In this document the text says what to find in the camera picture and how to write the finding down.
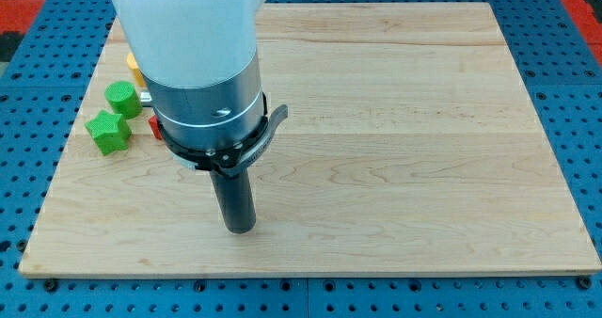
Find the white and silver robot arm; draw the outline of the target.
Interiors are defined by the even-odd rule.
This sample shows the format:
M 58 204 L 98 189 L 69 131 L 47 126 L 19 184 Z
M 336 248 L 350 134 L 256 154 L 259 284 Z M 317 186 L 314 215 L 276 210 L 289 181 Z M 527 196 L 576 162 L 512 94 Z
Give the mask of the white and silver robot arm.
M 255 17 L 265 0 L 112 0 L 164 136 L 197 151 L 264 115 Z

